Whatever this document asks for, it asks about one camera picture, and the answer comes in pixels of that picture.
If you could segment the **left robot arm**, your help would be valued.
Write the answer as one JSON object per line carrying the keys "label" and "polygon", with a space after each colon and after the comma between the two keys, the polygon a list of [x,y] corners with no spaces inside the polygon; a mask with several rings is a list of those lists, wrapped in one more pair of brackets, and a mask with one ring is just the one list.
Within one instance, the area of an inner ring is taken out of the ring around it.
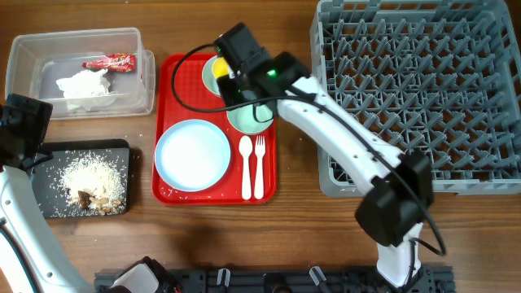
{"label": "left robot arm", "polygon": [[1,107],[1,269],[14,292],[95,292],[41,214],[29,176],[54,157],[40,149],[52,111],[19,94]]}

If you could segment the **yellow plastic cup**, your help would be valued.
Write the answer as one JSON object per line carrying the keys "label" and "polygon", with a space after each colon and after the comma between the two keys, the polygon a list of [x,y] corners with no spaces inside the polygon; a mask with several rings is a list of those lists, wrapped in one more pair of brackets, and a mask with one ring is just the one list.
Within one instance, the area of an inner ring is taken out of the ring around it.
{"label": "yellow plastic cup", "polygon": [[212,64],[212,75],[215,79],[228,76],[229,66],[223,57],[217,57]]}

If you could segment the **large light blue plate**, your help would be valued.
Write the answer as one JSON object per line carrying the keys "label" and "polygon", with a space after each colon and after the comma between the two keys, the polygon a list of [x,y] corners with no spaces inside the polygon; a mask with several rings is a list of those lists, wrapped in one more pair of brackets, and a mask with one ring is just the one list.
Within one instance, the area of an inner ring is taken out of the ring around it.
{"label": "large light blue plate", "polygon": [[219,182],[231,161],[224,132],[206,120],[183,120],[169,127],[155,146],[155,169],[176,190],[198,192]]}

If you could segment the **red snack wrapper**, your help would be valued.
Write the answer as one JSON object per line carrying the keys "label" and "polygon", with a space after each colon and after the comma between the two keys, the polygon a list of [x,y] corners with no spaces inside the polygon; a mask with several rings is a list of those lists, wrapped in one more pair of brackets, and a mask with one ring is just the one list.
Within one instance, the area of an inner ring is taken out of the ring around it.
{"label": "red snack wrapper", "polygon": [[101,59],[84,62],[85,69],[107,69],[111,72],[133,72],[136,69],[137,58],[133,54],[107,54]]}

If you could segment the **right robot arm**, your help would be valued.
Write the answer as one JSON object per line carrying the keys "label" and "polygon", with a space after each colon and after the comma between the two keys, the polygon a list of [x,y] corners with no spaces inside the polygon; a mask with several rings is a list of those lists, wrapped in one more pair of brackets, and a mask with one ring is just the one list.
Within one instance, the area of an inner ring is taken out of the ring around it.
{"label": "right robot arm", "polygon": [[421,266],[418,237],[434,199],[429,159],[375,136],[294,55],[271,56],[245,24],[220,35],[214,46],[230,70],[217,78],[225,105],[268,105],[340,164],[362,193],[355,218],[377,243],[377,270],[394,287],[406,287]]}

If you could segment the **mint green bowl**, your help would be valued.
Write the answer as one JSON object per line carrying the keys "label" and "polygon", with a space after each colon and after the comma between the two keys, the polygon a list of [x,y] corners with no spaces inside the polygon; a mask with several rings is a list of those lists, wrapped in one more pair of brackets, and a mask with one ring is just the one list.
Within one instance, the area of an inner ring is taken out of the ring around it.
{"label": "mint green bowl", "polygon": [[266,105],[248,105],[226,113],[230,124],[240,133],[259,134],[272,124],[274,114]]}

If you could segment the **white napkin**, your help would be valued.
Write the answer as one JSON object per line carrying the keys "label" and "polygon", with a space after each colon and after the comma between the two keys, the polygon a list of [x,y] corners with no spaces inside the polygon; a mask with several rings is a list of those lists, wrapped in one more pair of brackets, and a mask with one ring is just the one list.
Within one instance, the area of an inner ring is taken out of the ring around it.
{"label": "white napkin", "polygon": [[95,107],[106,107],[116,101],[115,92],[110,92],[110,81],[104,76],[107,69],[82,70],[72,77],[56,81],[66,99],[69,111],[83,108],[91,111]]}

